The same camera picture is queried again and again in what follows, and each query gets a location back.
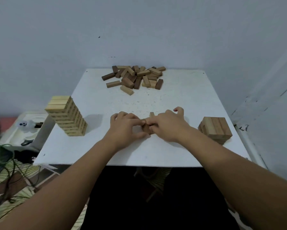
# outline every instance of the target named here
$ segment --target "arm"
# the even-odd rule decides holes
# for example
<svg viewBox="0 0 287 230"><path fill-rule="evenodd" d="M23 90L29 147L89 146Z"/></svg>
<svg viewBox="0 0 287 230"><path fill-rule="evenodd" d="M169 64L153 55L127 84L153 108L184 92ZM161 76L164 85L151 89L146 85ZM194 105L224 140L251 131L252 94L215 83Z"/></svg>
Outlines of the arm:
<svg viewBox="0 0 287 230"><path fill-rule="evenodd" d="M254 229L287 229L287 181L233 153L184 120L180 107L147 119L159 137L184 146Z"/></svg>
<svg viewBox="0 0 287 230"><path fill-rule="evenodd" d="M60 176L13 210L0 223L0 230L71 229L111 157L147 135L145 132L132 132L133 126L143 124L134 114L114 114L104 138Z"/></svg>

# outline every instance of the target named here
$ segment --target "tabletop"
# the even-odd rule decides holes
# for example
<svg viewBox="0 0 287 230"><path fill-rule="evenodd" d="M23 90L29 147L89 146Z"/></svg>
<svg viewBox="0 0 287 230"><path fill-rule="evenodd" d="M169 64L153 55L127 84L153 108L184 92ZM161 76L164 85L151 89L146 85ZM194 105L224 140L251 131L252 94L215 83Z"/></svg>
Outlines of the tabletop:
<svg viewBox="0 0 287 230"><path fill-rule="evenodd" d="M163 72L161 90L140 87L129 96L120 86L107 88L101 76L112 69L87 69L72 98L88 123L85 136L67 136L56 124L34 164L73 164L97 141L103 138L110 127L110 116L120 111L134 113L139 118L149 117L184 108L185 120L197 128L204 116L225 117L233 136L224 147L248 158L249 155L230 121L221 101L203 70L169 69ZM200 163L182 146L168 143L153 134L119 151L107 165L196 167Z"/></svg>

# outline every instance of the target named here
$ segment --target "light yellow block tower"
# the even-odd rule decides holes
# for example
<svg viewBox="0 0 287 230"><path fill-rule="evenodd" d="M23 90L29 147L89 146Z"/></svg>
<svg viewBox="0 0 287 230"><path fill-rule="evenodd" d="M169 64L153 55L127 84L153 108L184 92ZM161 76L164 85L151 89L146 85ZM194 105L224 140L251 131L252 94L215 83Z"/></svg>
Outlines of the light yellow block tower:
<svg viewBox="0 0 287 230"><path fill-rule="evenodd" d="M71 96L53 96L45 111L68 136L85 135L87 123Z"/></svg>

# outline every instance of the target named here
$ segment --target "forearm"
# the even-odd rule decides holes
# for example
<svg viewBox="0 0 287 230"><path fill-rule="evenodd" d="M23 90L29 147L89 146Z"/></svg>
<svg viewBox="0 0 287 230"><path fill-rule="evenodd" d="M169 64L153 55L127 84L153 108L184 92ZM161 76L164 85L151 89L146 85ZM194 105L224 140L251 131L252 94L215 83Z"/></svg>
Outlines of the forearm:
<svg viewBox="0 0 287 230"><path fill-rule="evenodd" d="M109 142L97 142L64 173L13 210L0 229L71 229L114 154L115 148Z"/></svg>
<svg viewBox="0 0 287 230"><path fill-rule="evenodd" d="M194 128L189 130L181 144L197 158L224 197L253 227L287 229L286 180L233 153Z"/></svg>

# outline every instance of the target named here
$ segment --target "wooden block tower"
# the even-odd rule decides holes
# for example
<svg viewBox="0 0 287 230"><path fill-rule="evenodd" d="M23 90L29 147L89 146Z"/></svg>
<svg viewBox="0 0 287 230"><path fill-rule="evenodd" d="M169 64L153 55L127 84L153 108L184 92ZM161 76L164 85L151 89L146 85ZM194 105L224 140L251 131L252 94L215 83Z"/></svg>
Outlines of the wooden block tower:
<svg viewBox="0 0 287 230"><path fill-rule="evenodd" d="M46 112L68 136L83 136L87 123L70 96L53 96Z"/></svg>
<svg viewBox="0 0 287 230"><path fill-rule="evenodd" d="M221 145L232 137L225 118L204 117L198 130Z"/></svg>

